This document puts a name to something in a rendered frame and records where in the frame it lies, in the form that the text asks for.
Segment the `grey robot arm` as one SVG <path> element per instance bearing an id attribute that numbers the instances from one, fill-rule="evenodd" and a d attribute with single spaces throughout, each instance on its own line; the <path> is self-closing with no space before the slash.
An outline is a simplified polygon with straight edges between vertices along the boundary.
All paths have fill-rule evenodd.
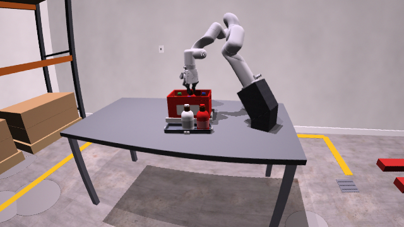
<path id="1" fill-rule="evenodd" d="M 204 59 L 207 55 L 206 51 L 202 48 L 212 44 L 216 38 L 223 39 L 226 37 L 227 42 L 222 47 L 222 55 L 232 66 L 232 69 L 236 73 L 243 86 L 242 89 L 244 89 L 253 82 L 259 81 L 258 78 L 261 76 L 261 74 L 253 75 L 243 57 L 238 54 L 238 51 L 242 48 L 244 42 L 245 32 L 240 26 L 240 22 L 236 15 L 232 13 L 224 14 L 223 22 L 225 23 L 227 29 L 224 30 L 219 23 L 213 23 L 205 35 L 191 47 L 191 50 L 184 51 L 183 68 L 195 69 L 195 59 Z"/>

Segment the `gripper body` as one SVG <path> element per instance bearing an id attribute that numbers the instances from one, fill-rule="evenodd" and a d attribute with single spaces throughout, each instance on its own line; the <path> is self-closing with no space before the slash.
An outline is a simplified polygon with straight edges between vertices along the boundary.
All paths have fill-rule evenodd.
<path id="1" fill-rule="evenodd" d="M 197 69 L 185 69 L 183 80 L 186 80 L 186 84 L 193 84 L 198 82 L 198 71 Z"/>

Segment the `white bottle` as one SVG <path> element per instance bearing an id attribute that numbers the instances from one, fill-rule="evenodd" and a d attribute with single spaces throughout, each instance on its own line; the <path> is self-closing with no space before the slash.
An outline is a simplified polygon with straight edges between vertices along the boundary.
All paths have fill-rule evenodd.
<path id="1" fill-rule="evenodd" d="M 182 129 L 194 129 L 194 114 L 190 111 L 189 104 L 184 105 L 184 111 L 181 114 Z"/>

